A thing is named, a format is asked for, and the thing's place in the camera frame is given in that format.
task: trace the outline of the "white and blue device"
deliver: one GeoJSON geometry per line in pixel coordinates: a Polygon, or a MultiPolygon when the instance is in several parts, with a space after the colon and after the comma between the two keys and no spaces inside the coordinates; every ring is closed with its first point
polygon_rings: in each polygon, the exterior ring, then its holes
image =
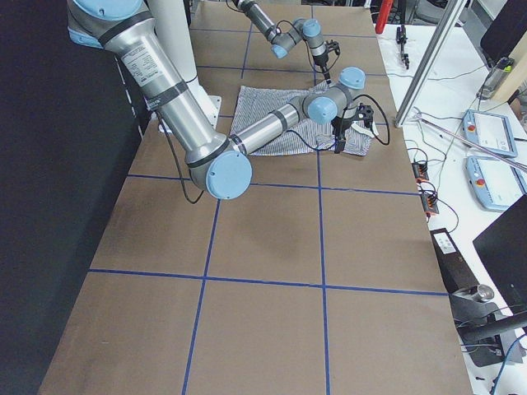
{"type": "Polygon", "coordinates": [[[466,169],[476,198],[487,210],[505,211],[527,193],[519,170],[496,158],[469,156],[466,169]]]}
{"type": "Polygon", "coordinates": [[[508,158],[518,156],[511,124],[503,115],[469,109],[463,117],[463,132],[470,142],[500,156],[508,158]]]}

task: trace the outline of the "sticker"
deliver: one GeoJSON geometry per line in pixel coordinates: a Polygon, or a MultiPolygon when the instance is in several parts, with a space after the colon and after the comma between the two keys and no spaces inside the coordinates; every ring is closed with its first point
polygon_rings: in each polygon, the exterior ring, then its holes
{"type": "Polygon", "coordinates": [[[144,44],[132,49],[123,56],[123,63],[130,71],[139,86],[145,86],[148,82],[163,75],[156,60],[148,53],[144,44]]]}
{"type": "Polygon", "coordinates": [[[455,247],[446,233],[436,233],[434,238],[436,238],[436,242],[444,254],[455,253],[455,247]]]}

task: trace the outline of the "red object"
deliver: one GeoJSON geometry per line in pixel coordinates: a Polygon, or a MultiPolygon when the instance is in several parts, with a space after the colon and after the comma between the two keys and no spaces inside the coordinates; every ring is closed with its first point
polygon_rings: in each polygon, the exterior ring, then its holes
{"type": "Polygon", "coordinates": [[[377,17],[377,23],[375,25],[375,32],[379,35],[385,31],[385,25],[388,21],[389,10],[392,9],[394,0],[384,0],[382,6],[380,6],[379,16],[377,17]]]}

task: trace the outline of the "table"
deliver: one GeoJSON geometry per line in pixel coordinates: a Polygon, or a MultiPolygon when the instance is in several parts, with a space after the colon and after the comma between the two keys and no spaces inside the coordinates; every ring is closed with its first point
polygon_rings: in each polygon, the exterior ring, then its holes
{"type": "MultiPolygon", "coordinates": [[[[369,11],[263,8],[275,21],[318,18],[341,45],[333,75],[363,68],[365,92],[394,119],[369,11]]],[[[225,4],[202,3],[191,37],[202,85],[223,98],[219,131],[242,84],[320,81],[305,49],[277,61],[225,4]]],[[[40,393],[471,393],[403,133],[392,133],[363,158],[251,158],[242,197],[190,206],[154,125],[40,393]]]]}
{"type": "MultiPolygon", "coordinates": [[[[404,94],[406,93],[411,78],[403,76],[412,76],[417,70],[425,49],[433,35],[433,26],[407,26],[408,44],[405,46],[410,56],[411,67],[406,70],[399,61],[399,46],[395,42],[395,32],[397,26],[386,26],[385,31],[379,36],[380,49],[386,65],[386,71],[389,75],[390,86],[394,95],[394,101],[397,107],[401,104],[404,94]]],[[[450,34],[447,43],[440,53],[430,78],[455,77],[465,72],[471,72],[483,65],[475,48],[470,43],[469,38],[462,28],[454,28],[450,34]]],[[[487,75],[487,69],[482,67],[475,72],[466,76],[455,78],[453,80],[428,81],[425,85],[416,106],[423,112],[435,115],[437,117],[462,117],[466,109],[472,104],[472,108],[477,108],[478,102],[474,102],[475,93],[480,88],[487,75]]],[[[481,110],[492,109],[499,105],[499,102],[492,100],[483,101],[481,110]]],[[[509,118],[515,137],[525,138],[525,131],[520,123],[516,120],[509,105],[499,105],[492,110],[495,114],[502,114],[509,118]]],[[[433,119],[426,117],[432,122],[454,131],[458,125],[458,119],[433,119]]],[[[422,135],[416,123],[409,119],[403,126],[404,136],[407,139],[409,147],[415,147],[417,142],[419,148],[427,152],[430,159],[442,159],[442,154],[426,146],[422,142],[422,135]]],[[[424,129],[424,137],[432,146],[445,151],[450,144],[450,137],[443,136],[432,131],[430,128],[424,129]]],[[[527,146],[524,143],[517,144],[519,155],[516,158],[520,163],[527,162],[527,146]]],[[[410,151],[410,157],[413,157],[415,151],[410,151]]],[[[468,183],[468,177],[465,175],[464,158],[467,155],[475,155],[477,152],[464,146],[461,142],[455,142],[448,153],[448,159],[441,176],[441,193],[440,198],[448,202],[459,214],[459,226],[451,234],[460,252],[463,254],[474,275],[482,284],[490,285],[496,291],[492,279],[487,274],[484,266],[476,254],[472,245],[475,239],[487,226],[496,220],[500,213],[484,211],[475,200],[468,183]]],[[[437,186],[439,184],[439,174],[441,165],[430,165],[428,173],[431,181],[437,186]]],[[[445,206],[440,204],[441,214],[430,219],[430,229],[439,229],[445,227],[450,230],[456,222],[454,214],[445,206]]],[[[494,300],[498,307],[506,306],[505,301],[497,293],[494,300]]],[[[527,360],[524,359],[522,365],[508,365],[503,374],[497,393],[522,393],[521,389],[527,389],[527,360]]],[[[490,382],[496,377],[499,365],[478,368],[465,356],[465,363],[469,370],[471,383],[474,393],[487,393],[491,387],[490,382]],[[477,380],[476,377],[483,377],[486,380],[477,380]]]]}

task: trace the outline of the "black tube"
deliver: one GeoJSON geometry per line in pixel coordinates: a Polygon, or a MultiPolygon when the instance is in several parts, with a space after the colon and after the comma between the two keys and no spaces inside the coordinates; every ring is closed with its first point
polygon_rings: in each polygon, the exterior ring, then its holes
{"type": "Polygon", "coordinates": [[[458,329],[458,332],[464,341],[472,344],[478,340],[493,337],[500,333],[525,326],[527,326],[527,311],[514,314],[511,317],[500,319],[493,323],[486,323],[480,327],[461,327],[458,329]]]}

